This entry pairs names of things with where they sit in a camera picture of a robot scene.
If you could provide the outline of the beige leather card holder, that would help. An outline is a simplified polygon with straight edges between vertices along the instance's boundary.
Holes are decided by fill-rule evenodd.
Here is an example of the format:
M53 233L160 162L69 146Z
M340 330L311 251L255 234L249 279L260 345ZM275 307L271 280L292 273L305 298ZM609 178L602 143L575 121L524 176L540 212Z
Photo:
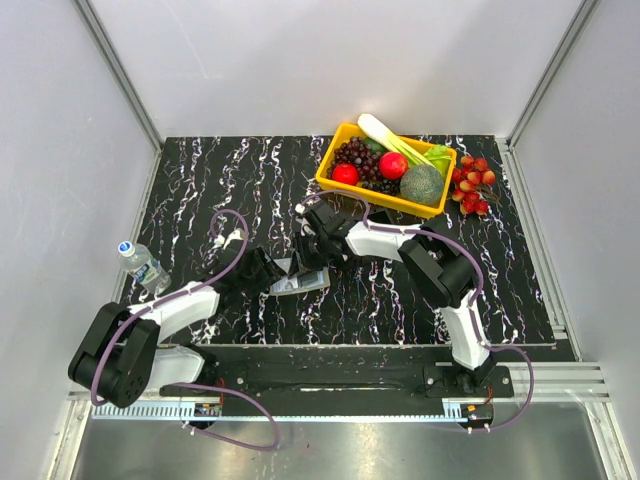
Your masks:
M330 277L327 268L299 274L295 277L283 277L272 284L269 289L270 296L287 296L307 293L330 286Z

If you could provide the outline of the black plastic card box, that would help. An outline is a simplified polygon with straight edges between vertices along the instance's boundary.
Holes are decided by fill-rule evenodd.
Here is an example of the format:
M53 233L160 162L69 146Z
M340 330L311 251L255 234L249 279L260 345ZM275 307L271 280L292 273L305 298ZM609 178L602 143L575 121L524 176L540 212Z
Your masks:
M398 225L397 215L388 209L377 210L368 215L368 221L382 225Z

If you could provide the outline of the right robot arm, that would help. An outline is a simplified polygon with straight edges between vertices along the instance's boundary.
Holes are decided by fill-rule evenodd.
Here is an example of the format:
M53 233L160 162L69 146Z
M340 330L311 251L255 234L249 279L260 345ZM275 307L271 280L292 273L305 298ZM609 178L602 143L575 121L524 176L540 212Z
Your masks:
M289 276L364 257L403 264L428 304L441 311L459 366L457 388L475 396L489 386L489 342L478 326L476 301L482 271L468 251L438 232L433 220L406 226L358 220L322 200L297 205L296 215Z

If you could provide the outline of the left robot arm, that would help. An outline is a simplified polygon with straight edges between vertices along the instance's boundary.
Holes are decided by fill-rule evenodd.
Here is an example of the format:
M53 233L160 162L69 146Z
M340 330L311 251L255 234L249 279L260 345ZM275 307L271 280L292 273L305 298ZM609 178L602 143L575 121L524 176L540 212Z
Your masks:
M97 406L132 405L149 389L183 383L205 395L217 381L210 357L194 346L159 348L163 340L209 319L237 296L254 297L285 276L261 246L235 237L222 247L213 277L191 281L181 289L144 304L115 302L97 312L67 370L86 388Z

